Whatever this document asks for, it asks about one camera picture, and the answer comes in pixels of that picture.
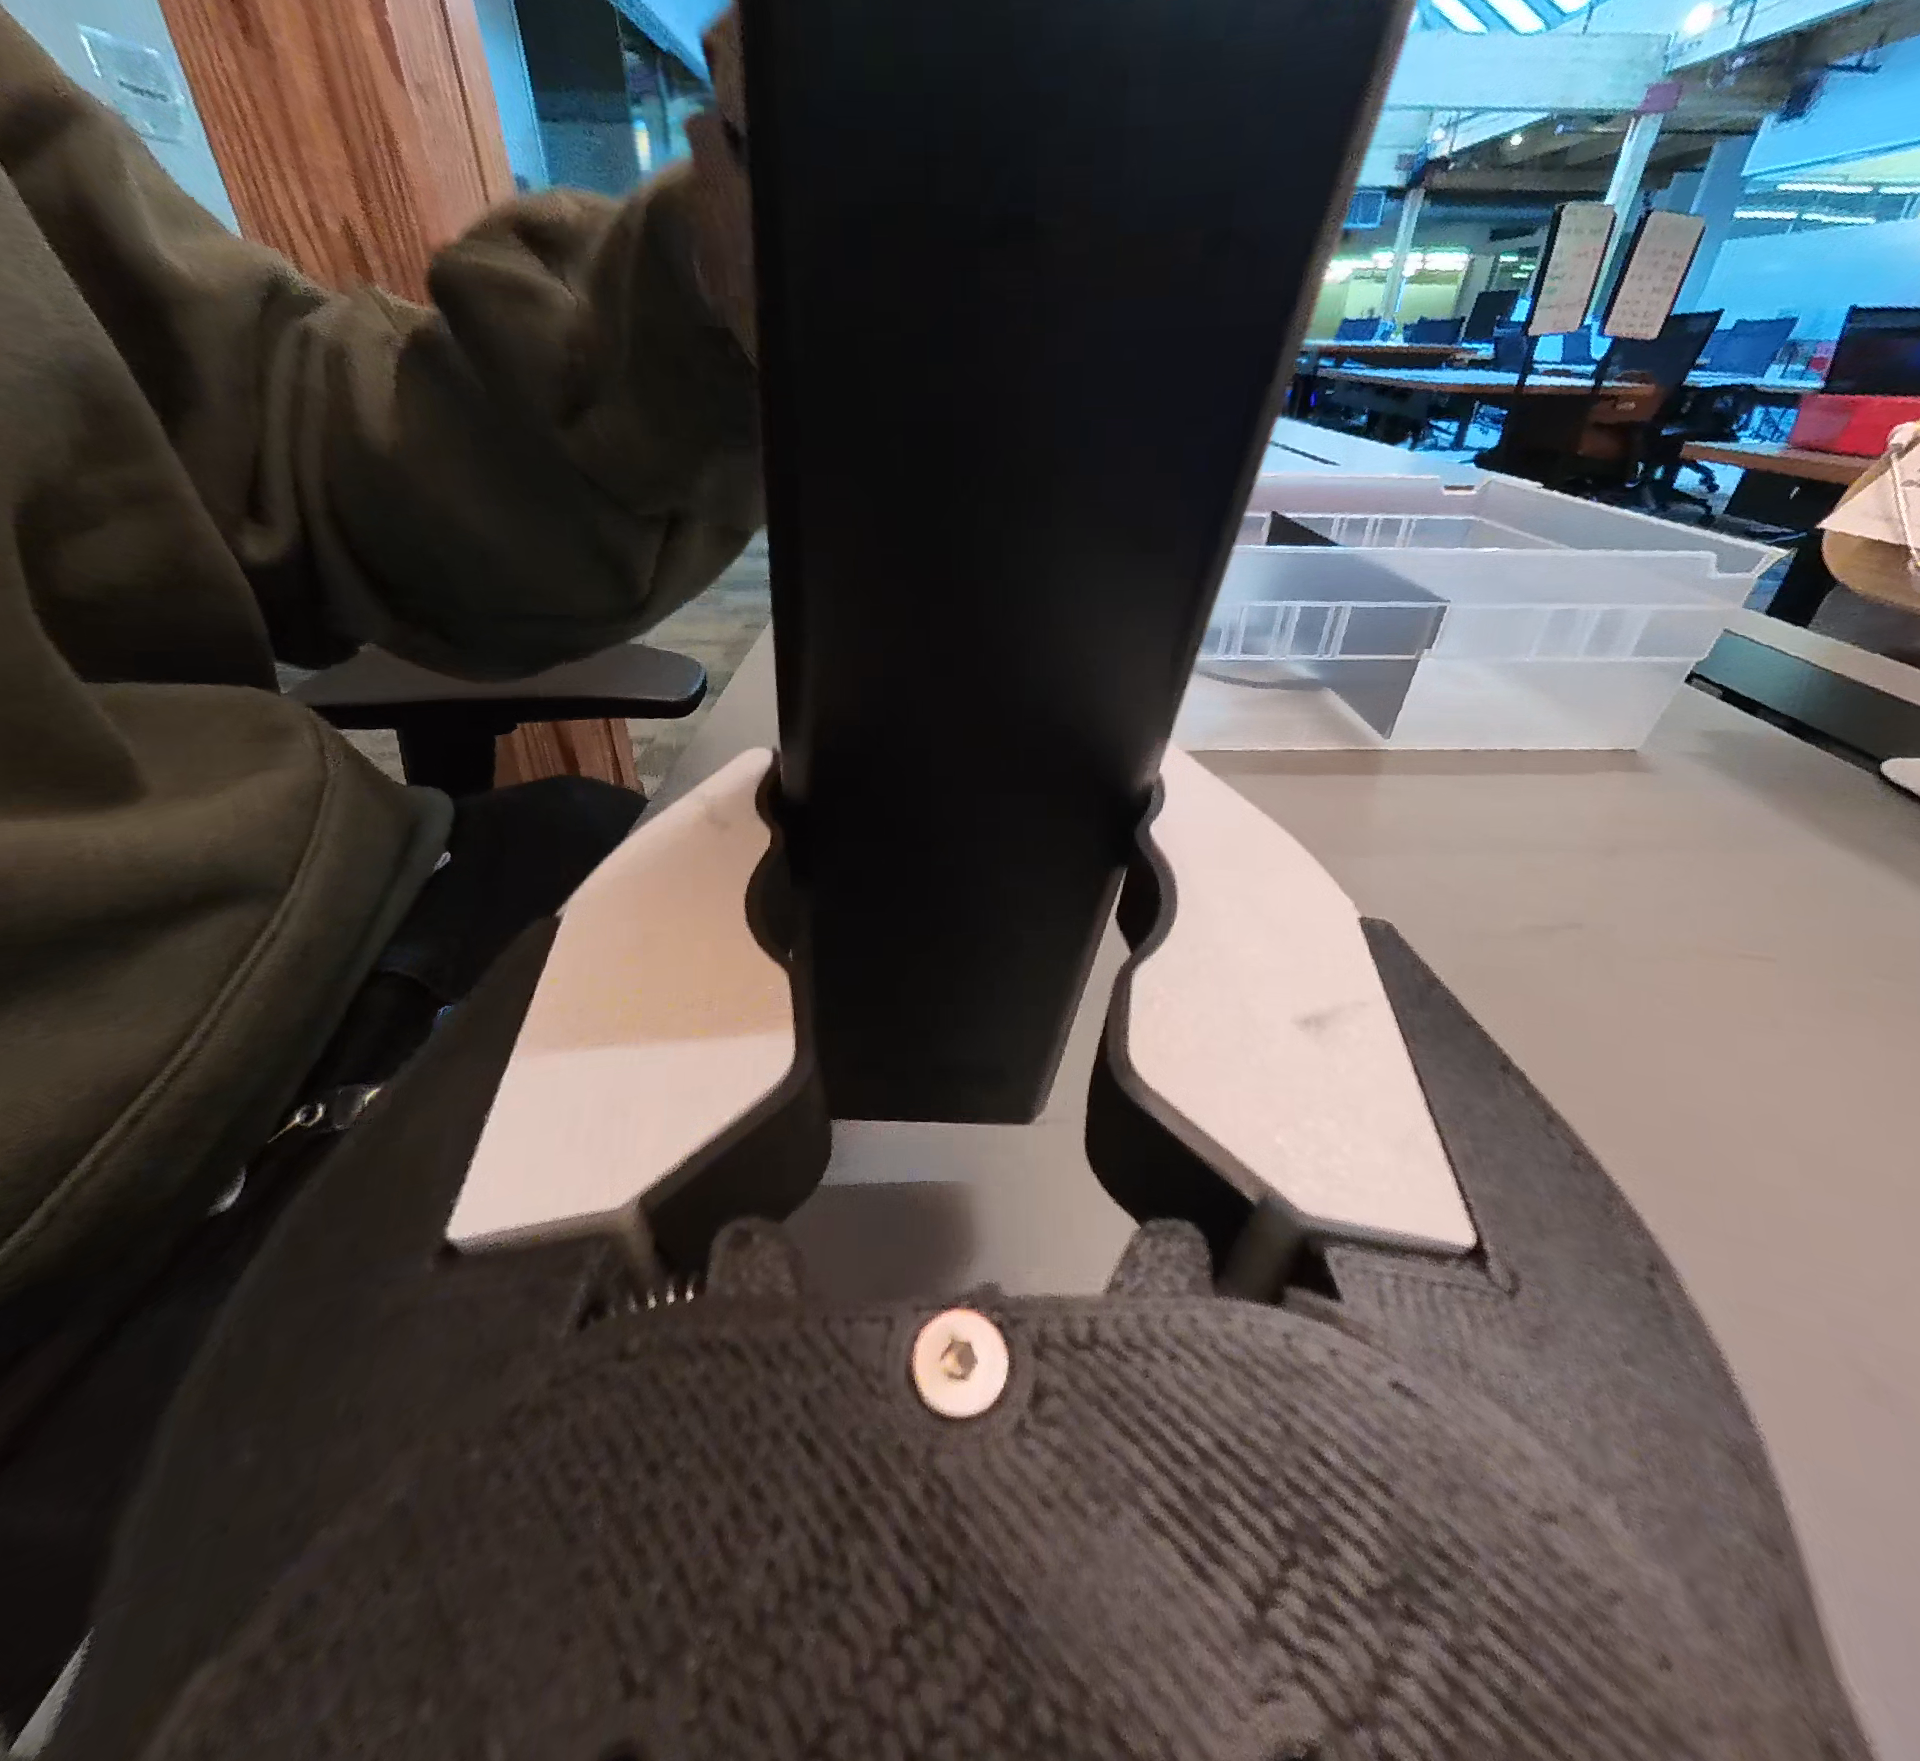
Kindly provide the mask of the person in olive hoodie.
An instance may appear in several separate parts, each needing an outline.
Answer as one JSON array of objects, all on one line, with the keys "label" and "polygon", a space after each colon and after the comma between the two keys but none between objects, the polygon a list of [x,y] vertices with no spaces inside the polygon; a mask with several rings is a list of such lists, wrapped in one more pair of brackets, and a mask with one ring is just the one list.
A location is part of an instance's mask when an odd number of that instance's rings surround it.
[{"label": "person in olive hoodie", "polygon": [[3,20],[3,1327],[206,1212],[445,843],[282,694],[254,584],[276,335],[355,292]]}]

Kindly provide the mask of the clear plastic divided tray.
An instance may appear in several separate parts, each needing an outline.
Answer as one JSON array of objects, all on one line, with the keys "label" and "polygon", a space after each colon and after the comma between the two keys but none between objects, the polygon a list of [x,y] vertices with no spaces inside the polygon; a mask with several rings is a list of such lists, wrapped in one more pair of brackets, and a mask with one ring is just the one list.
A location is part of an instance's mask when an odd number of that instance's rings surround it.
[{"label": "clear plastic divided tray", "polygon": [[1269,470],[1173,739],[1635,749],[1781,556],[1479,470]]}]

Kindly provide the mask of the wooden pillar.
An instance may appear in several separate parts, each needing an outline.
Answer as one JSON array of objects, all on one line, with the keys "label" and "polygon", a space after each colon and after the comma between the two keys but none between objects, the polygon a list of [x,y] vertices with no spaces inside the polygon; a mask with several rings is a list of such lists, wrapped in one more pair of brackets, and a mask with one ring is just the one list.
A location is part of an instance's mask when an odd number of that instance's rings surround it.
[{"label": "wooden pillar", "polygon": [[159,0],[240,234],[421,305],[513,196],[473,0]]}]

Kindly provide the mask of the black rectangular panel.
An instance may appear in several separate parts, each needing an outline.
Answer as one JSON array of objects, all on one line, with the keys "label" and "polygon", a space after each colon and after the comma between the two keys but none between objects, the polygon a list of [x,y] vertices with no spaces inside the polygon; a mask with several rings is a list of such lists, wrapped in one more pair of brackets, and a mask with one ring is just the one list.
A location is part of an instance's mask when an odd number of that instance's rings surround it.
[{"label": "black rectangular panel", "polygon": [[836,1121],[1048,1099],[1413,0],[734,0]]}]

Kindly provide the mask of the person's left forearm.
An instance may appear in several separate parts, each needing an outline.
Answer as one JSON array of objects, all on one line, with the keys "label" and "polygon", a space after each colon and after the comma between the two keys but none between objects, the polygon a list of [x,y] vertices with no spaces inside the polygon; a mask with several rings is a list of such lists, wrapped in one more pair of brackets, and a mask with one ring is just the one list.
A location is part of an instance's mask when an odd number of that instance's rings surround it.
[{"label": "person's left forearm", "polygon": [[641,638],[762,525],[734,8],[705,51],[689,161],[621,202],[503,204],[427,305],[363,288],[276,335],[254,478],[286,525],[254,584],[281,662],[554,669]]}]

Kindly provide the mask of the grey desk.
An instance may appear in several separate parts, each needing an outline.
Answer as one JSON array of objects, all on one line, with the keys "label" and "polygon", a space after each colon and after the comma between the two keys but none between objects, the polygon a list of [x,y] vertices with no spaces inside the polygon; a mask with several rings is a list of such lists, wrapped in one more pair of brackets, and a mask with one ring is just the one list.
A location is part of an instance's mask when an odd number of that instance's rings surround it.
[{"label": "grey desk", "polygon": [[1681,687],[1633,752],[1202,752],[1645,1219],[1752,1412],[1860,1723],[1916,1756],[1916,798]]}]

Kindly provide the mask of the red bin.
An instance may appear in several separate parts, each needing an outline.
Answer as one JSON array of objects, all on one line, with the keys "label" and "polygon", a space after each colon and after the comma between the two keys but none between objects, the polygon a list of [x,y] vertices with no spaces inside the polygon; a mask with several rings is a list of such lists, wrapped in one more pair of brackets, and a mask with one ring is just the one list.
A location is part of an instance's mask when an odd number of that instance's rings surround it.
[{"label": "red bin", "polygon": [[1918,423],[1918,394],[1821,390],[1806,394],[1789,429],[1795,449],[1877,460],[1898,429]]}]

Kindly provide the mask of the white whiteboard sign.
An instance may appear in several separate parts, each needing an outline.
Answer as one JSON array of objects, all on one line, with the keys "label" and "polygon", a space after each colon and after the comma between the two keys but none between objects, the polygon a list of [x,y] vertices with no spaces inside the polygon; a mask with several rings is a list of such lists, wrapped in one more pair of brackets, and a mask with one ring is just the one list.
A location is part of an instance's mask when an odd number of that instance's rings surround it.
[{"label": "white whiteboard sign", "polygon": [[1602,267],[1612,251],[1617,210],[1605,199],[1581,199],[1553,210],[1536,264],[1526,335],[1569,335],[1587,321]]},{"label": "white whiteboard sign", "polygon": [[1706,219],[1697,213],[1643,211],[1600,321],[1600,333],[1609,344],[1659,337],[1692,272],[1705,231]]}]

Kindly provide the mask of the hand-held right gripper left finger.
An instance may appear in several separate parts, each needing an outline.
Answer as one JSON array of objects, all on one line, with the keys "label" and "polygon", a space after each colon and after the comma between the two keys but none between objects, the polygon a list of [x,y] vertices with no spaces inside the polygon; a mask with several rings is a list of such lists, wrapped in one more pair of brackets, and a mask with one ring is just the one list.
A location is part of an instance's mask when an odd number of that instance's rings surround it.
[{"label": "hand-held right gripper left finger", "polygon": [[643,821],[556,920],[448,1218],[461,1254],[602,1239],[705,1268],[739,1219],[784,1219],[831,1123],[755,745]]}]

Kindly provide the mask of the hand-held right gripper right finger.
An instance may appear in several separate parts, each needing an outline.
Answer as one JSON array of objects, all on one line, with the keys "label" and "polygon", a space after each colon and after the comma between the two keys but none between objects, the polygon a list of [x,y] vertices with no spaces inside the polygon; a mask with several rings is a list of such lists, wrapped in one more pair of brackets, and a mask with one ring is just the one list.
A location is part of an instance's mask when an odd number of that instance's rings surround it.
[{"label": "hand-held right gripper right finger", "polygon": [[1123,870],[1086,1157],[1135,1221],[1191,1226],[1219,1293],[1334,1251],[1475,1260],[1481,1237],[1360,910],[1283,824],[1171,747]]}]

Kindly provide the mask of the black office chair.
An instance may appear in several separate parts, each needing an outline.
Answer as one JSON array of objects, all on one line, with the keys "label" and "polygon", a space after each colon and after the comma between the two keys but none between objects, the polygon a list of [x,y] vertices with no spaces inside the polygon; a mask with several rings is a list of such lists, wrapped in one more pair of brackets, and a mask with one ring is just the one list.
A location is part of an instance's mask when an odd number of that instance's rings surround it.
[{"label": "black office chair", "polygon": [[1650,340],[1616,339],[1594,376],[1529,384],[1476,465],[1584,499],[1625,498],[1719,322],[1719,308],[1671,313]]}]

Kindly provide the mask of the black flat tray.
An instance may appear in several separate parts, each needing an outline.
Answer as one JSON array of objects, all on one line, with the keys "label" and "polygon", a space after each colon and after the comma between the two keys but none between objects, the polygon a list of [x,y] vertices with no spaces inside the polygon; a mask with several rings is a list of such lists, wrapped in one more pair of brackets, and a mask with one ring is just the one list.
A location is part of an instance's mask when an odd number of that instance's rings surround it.
[{"label": "black flat tray", "polygon": [[1712,695],[1882,782],[1918,792],[1916,669],[1766,621],[1729,626],[1688,676]]}]

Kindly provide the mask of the tan paper bag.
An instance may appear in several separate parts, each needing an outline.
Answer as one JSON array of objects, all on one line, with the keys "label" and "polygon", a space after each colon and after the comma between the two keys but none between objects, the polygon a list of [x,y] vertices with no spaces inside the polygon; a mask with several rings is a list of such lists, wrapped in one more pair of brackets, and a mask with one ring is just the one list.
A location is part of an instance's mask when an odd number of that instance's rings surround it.
[{"label": "tan paper bag", "polygon": [[1854,596],[1918,615],[1918,421],[1889,429],[1879,458],[1821,522],[1827,573]]}]

